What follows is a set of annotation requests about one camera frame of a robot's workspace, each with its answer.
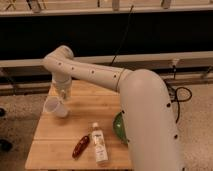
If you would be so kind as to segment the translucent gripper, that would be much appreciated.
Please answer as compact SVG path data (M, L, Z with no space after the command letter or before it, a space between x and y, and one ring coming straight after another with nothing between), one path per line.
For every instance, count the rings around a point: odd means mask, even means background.
M60 83L55 80L52 81L52 84L61 100L68 100L71 96L71 81Z

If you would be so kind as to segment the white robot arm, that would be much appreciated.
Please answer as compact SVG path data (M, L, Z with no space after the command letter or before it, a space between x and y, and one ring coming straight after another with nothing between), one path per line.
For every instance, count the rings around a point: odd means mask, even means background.
M134 171L186 171L169 92L158 74L81 63L64 45L46 55L43 66L58 86L74 77L120 94Z

